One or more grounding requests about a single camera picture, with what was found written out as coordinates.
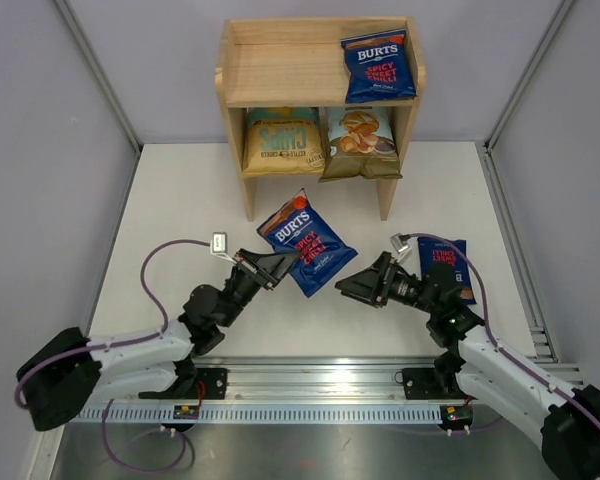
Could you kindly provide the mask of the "blue Burts chips bag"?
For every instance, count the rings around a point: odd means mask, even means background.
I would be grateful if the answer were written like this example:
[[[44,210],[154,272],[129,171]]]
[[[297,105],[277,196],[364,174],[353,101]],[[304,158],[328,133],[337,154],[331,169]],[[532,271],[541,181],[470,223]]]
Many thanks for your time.
[[[300,253],[290,274],[307,298],[358,255],[312,207],[304,189],[271,214],[257,233],[275,253]]]
[[[469,266],[466,260],[454,249],[432,238],[419,237],[418,253],[421,276],[429,273],[437,263],[448,264],[453,268],[455,281],[462,286],[460,297],[466,305],[475,305],[476,298],[471,284]]]
[[[347,104],[416,96],[407,53],[405,28],[345,38],[341,41],[349,84]]]

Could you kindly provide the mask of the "tan kettle chips bag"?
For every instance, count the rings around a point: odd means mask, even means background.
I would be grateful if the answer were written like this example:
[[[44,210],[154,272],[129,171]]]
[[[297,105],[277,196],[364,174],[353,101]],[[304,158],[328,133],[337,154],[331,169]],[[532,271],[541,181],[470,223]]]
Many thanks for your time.
[[[317,108],[257,107],[248,111],[244,178],[321,174],[324,165]]]

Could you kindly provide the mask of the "light blue cassava chips bag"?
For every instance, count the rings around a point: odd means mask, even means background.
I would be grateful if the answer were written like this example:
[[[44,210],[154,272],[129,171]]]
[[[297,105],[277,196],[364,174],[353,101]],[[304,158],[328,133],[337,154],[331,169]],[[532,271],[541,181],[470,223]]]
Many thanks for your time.
[[[402,178],[386,107],[330,107],[325,118],[328,150],[320,182]]]

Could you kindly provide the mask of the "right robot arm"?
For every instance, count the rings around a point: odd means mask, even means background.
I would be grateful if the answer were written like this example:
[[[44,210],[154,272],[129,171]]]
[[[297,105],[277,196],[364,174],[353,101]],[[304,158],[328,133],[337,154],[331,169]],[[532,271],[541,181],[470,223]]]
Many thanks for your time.
[[[600,390],[554,376],[491,333],[461,300],[450,265],[417,277],[384,252],[335,287],[375,308],[395,301],[427,313],[427,330],[445,351],[434,362],[440,393],[487,404],[539,448],[557,478],[600,479]]]

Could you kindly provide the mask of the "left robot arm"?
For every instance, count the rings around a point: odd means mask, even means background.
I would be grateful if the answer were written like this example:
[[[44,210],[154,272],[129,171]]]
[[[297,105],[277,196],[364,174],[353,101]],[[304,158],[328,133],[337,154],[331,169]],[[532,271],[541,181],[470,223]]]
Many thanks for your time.
[[[120,337],[89,338],[77,327],[60,331],[16,372],[16,405],[39,432],[73,420],[90,399],[166,394],[188,396],[195,388],[194,358],[209,353],[255,295],[272,290],[300,255],[240,249],[222,288],[193,289],[175,319]]]

